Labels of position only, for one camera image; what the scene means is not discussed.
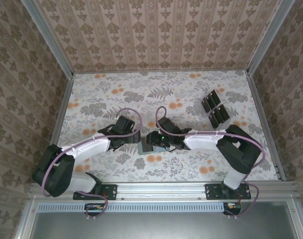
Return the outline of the aluminium frame post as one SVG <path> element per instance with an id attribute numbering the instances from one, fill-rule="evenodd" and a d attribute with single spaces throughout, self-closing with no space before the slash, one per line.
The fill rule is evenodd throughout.
<path id="1" fill-rule="evenodd" d="M 30 14 L 32 20 L 37 26 L 39 32 L 43 36 L 45 42 L 49 46 L 52 54 L 54 55 L 56 61 L 64 72 L 68 80 L 73 78 L 73 70 L 65 57 L 62 47 L 59 45 L 55 38 L 53 31 L 50 29 L 44 15 L 41 13 L 40 8 L 37 6 L 35 0 L 22 0 L 23 5 Z"/>
<path id="2" fill-rule="evenodd" d="M 265 34 L 263 35 L 258 47 L 247 67 L 248 75 L 252 76 L 257 70 L 260 62 L 262 61 L 264 55 L 266 54 L 269 46 L 271 45 L 273 39 L 275 38 L 277 32 L 279 31 L 282 23 L 284 22 L 286 16 L 291 10 L 295 0 L 281 0 L 277 10 L 275 11 L 270 24 L 268 25 Z"/>

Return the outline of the aluminium mounting rail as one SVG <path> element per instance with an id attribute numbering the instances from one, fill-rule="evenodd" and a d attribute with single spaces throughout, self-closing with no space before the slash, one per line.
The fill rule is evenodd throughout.
<path id="1" fill-rule="evenodd" d="M 257 201 L 284 202 L 299 200 L 300 194 L 294 182 L 290 181 L 250 181 L 251 199 L 257 192 Z M 162 183 L 116 183 L 118 186 L 114 202 L 205 202 L 205 184 L 208 182 L 162 182 Z"/>

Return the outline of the aluminium table side rail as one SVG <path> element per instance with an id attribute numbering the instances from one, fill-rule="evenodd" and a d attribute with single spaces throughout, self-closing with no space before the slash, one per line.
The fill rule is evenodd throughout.
<path id="1" fill-rule="evenodd" d="M 43 177 L 52 161 L 64 150 L 57 146 L 59 141 L 59 137 L 61 134 L 64 118 L 66 115 L 68 103 L 70 100 L 72 87 L 74 84 L 74 80 L 70 79 L 67 82 L 67 86 L 63 95 L 62 103 L 59 109 L 59 113 L 57 116 L 57 120 L 54 126 L 54 131 L 50 140 L 50 144 L 46 148 L 45 152 L 42 154 L 40 161 L 38 162 L 36 168 L 33 171 L 32 177 L 35 182 L 39 185 L 42 184 Z"/>
<path id="2" fill-rule="evenodd" d="M 281 161 L 280 161 L 277 149 L 276 149 L 275 142 L 273 140 L 273 137 L 272 137 L 269 125 L 268 125 L 268 121 L 267 121 L 267 118 L 266 118 L 266 115 L 265 115 L 265 112 L 263 109 L 261 99 L 259 97 L 257 87 L 254 82 L 254 78 L 252 75 L 250 75 L 247 72 L 246 72 L 246 77 L 247 77 L 247 81 L 248 81 L 248 84 L 249 84 L 249 87 L 250 87 L 250 90 L 252 93 L 252 97 L 253 97 L 253 100 L 254 100 L 254 103 L 255 103 L 255 106 L 257 109 L 257 113 L 258 113 L 258 116 L 259 116 L 259 119 L 260 119 L 260 122 L 262 125 L 262 129 L 263 129 L 263 132 L 264 132 L 264 135 L 266 138 L 266 143 L 268 145 L 269 153 L 270 153 L 271 159 L 273 160 L 274 167 L 276 169 L 278 178 L 281 181 L 286 181 L 287 179 L 286 179 L 286 176 L 285 176 L 285 173 L 284 173 L 284 170 L 283 170 L 283 167 L 282 167 L 282 164 L 281 164 Z"/>

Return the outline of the black credit card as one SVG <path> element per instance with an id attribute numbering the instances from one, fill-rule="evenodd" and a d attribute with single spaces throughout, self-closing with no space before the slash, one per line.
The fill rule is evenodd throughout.
<path id="1" fill-rule="evenodd" d="M 209 107 L 210 107 L 211 110 L 215 108 L 216 104 L 215 104 L 215 101 L 212 98 L 211 94 L 207 95 L 206 101 L 207 101 L 207 103 L 208 103 L 208 105 L 209 105 Z"/>
<path id="2" fill-rule="evenodd" d="M 210 96 L 211 96 L 211 98 L 212 98 L 212 100 L 213 100 L 213 102 L 215 103 L 216 106 L 218 106 L 221 103 L 221 100 L 219 99 L 216 90 L 213 90 L 210 93 Z"/>
<path id="3" fill-rule="evenodd" d="M 223 104 L 218 106 L 218 112 L 222 118 L 222 122 L 226 122 L 230 118 L 230 116 Z"/>
<path id="4" fill-rule="evenodd" d="M 214 115 L 214 117 L 216 118 L 218 124 L 223 123 L 223 118 L 222 118 L 222 116 L 221 116 L 221 114 L 220 114 L 220 112 L 219 112 L 218 109 L 214 109 L 214 110 L 213 110 L 213 115 Z"/>
<path id="5" fill-rule="evenodd" d="M 213 113 L 209 114 L 209 120 L 214 129 L 218 128 L 219 123 Z"/>
<path id="6" fill-rule="evenodd" d="M 210 105 L 209 105 L 206 97 L 203 98 L 203 100 L 201 101 L 201 104 L 202 104 L 202 107 L 204 108 L 205 112 L 209 113 L 211 108 L 210 108 Z"/>

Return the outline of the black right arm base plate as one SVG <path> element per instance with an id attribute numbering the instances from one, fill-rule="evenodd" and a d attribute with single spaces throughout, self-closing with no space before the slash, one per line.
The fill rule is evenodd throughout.
<path id="1" fill-rule="evenodd" d="M 237 189 L 230 189 L 224 184 L 205 184 L 207 200 L 238 200 L 251 199 L 251 192 L 247 184 L 240 184 Z"/>

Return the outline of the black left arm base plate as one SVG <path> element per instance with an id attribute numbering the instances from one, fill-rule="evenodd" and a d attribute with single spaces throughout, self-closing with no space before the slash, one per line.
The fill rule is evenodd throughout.
<path id="1" fill-rule="evenodd" d="M 88 193 L 90 196 L 74 192 L 73 200 L 104 200 L 100 197 L 94 197 L 94 195 L 100 195 L 107 200 L 116 200 L 117 191 L 118 186 L 116 184 L 101 184 L 100 186 L 95 186 L 92 191 Z"/>

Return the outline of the black battery holder rack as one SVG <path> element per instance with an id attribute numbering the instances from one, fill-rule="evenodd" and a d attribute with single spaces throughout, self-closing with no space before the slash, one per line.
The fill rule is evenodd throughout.
<path id="1" fill-rule="evenodd" d="M 224 107 L 226 108 L 226 110 L 227 110 L 227 112 L 228 112 L 230 118 L 233 117 L 233 116 L 236 116 L 236 115 L 238 114 L 234 108 L 232 108 L 231 106 L 227 106 L 227 105 L 224 104 L 222 101 L 221 101 L 221 103 L 220 103 L 218 106 L 220 106 L 221 104 L 223 104 Z M 208 118 L 209 118 L 209 114 L 212 113 L 214 109 L 210 110 L 209 113 L 206 113 L 206 112 L 205 112 L 205 113 L 207 114 Z"/>

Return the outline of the grey metal panel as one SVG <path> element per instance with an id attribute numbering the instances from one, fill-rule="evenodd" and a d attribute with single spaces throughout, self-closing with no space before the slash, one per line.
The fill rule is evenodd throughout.
<path id="1" fill-rule="evenodd" d="M 83 213 L 37 211 L 28 203 L 14 239 L 303 239 L 300 203 L 258 202 L 245 215 L 222 213 Z"/>

